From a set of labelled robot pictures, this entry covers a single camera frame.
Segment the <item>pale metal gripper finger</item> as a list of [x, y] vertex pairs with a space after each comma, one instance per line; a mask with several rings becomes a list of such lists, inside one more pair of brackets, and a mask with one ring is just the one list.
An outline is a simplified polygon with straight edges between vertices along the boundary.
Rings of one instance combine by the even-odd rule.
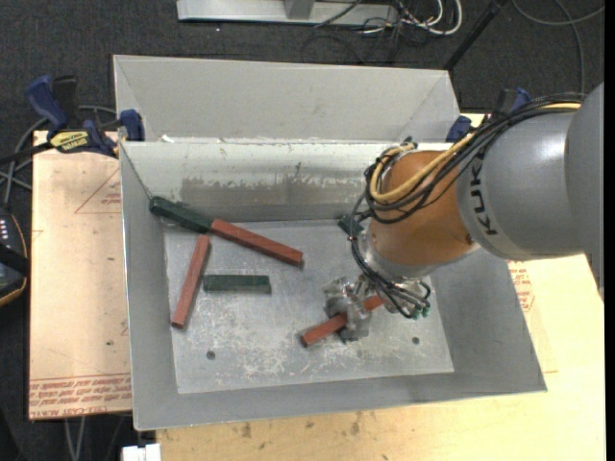
[[346, 314], [346, 324], [337, 333], [344, 341], [357, 341], [369, 335], [372, 313]]
[[350, 303], [348, 297], [350, 288], [350, 280], [346, 277], [333, 279], [322, 287], [324, 310], [328, 317], [347, 312]]

